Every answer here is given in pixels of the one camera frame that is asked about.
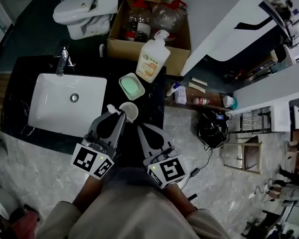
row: tile floor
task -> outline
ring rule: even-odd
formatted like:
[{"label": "tile floor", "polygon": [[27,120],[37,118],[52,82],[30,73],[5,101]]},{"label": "tile floor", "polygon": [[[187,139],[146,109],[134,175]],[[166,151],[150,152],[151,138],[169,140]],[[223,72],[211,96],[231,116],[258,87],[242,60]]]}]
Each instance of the tile floor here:
[{"label": "tile floor", "polygon": [[[198,120],[198,112],[165,107],[164,130],[183,155],[189,172],[204,166],[211,153],[204,150],[196,137]],[[291,170],[293,159],[286,162],[289,134],[262,134],[259,137],[263,142],[262,175],[224,167],[222,156],[224,152],[228,154],[228,150],[215,149],[209,164],[191,178],[183,190],[186,196],[196,193],[198,197],[192,201],[193,204],[210,210],[235,239],[241,238],[246,221],[256,218],[262,209],[282,211],[276,203],[262,203],[263,195],[259,192],[252,199],[248,196],[257,185],[262,189],[264,183],[277,177],[275,170],[279,164]],[[9,162],[0,169],[0,184],[21,203],[36,208],[42,216],[40,223],[58,201],[73,201],[86,176],[69,165],[70,155],[23,142],[2,132],[0,138],[9,155]],[[232,153],[237,155],[237,150],[232,150]]]}]

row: white sink basin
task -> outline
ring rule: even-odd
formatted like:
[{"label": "white sink basin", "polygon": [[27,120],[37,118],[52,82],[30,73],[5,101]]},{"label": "white sink basin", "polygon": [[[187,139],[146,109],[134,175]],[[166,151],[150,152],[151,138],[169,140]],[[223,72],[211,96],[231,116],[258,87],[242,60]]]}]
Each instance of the white sink basin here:
[{"label": "white sink basin", "polygon": [[106,82],[97,77],[40,74],[32,96],[28,124],[83,137],[93,120],[101,115]]}]

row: toilet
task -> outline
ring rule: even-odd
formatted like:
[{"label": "toilet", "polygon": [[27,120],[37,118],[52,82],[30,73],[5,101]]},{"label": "toilet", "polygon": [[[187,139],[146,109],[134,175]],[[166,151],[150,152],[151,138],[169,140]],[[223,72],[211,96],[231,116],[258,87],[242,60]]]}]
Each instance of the toilet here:
[{"label": "toilet", "polygon": [[68,27],[74,40],[106,34],[118,12],[118,0],[64,0],[54,9],[55,22]]}]

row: shelf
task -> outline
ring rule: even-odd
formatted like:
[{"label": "shelf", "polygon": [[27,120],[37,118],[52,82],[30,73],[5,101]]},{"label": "shelf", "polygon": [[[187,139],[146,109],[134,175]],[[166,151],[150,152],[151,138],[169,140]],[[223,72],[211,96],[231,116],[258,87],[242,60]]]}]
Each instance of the shelf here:
[{"label": "shelf", "polygon": [[[196,104],[192,103],[192,100],[194,98],[206,98],[206,99],[211,100],[212,104],[208,104],[208,105],[204,105],[204,106],[196,105]],[[203,108],[210,108],[210,109],[218,110],[221,112],[231,111],[230,109],[224,108],[221,94],[207,92],[207,91],[206,91],[206,93],[202,93],[196,89],[186,87],[186,99],[187,99],[187,102],[185,105],[177,104],[176,101],[174,100],[174,95],[172,95],[170,97],[165,98],[165,105],[171,106],[171,107],[177,107],[177,108],[196,110],[196,111],[200,111]]]}]

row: soap dispenser bottle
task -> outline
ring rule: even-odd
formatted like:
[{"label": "soap dispenser bottle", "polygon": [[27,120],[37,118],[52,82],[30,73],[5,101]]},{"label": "soap dispenser bottle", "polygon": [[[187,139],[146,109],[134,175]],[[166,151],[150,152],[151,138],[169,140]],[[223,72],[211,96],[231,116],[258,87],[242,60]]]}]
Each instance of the soap dispenser bottle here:
[{"label": "soap dispenser bottle", "polygon": [[152,83],[170,55],[164,39],[169,36],[166,30],[158,31],[141,49],[136,74],[143,80]]}]

